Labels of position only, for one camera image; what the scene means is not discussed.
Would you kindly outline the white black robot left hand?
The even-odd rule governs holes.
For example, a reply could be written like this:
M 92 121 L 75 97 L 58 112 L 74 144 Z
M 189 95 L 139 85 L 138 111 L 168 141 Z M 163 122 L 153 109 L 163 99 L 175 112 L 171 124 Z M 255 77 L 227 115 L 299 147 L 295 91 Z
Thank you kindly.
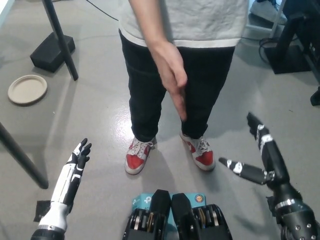
M 40 229 L 66 232 L 67 216 L 72 210 L 85 165 L 90 159 L 91 146 L 88 139 L 84 138 L 63 166 L 50 200 L 50 208 L 39 221 Z

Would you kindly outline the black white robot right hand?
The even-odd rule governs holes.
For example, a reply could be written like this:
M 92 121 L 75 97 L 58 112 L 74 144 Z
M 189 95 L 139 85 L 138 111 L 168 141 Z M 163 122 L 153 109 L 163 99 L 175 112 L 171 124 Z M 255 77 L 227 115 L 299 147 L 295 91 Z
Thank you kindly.
M 276 209 L 302 202 L 302 195 L 292 186 L 284 158 L 269 129 L 251 112 L 246 119 L 249 131 L 257 142 L 264 169 L 224 157 L 218 161 L 240 178 L 267 185 L 273 192 Z

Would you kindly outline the person's bare right hand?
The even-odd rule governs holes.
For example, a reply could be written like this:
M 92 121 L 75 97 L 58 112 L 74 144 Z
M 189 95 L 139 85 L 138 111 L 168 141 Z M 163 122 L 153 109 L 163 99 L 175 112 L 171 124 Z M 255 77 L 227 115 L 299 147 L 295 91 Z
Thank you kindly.
M 168 41 L 160 41 L 150 44 L 148 49 L 157 66 L 163 87 L 168 91 L 180 119 L 185 121 L 187 74 L 178 48 Z

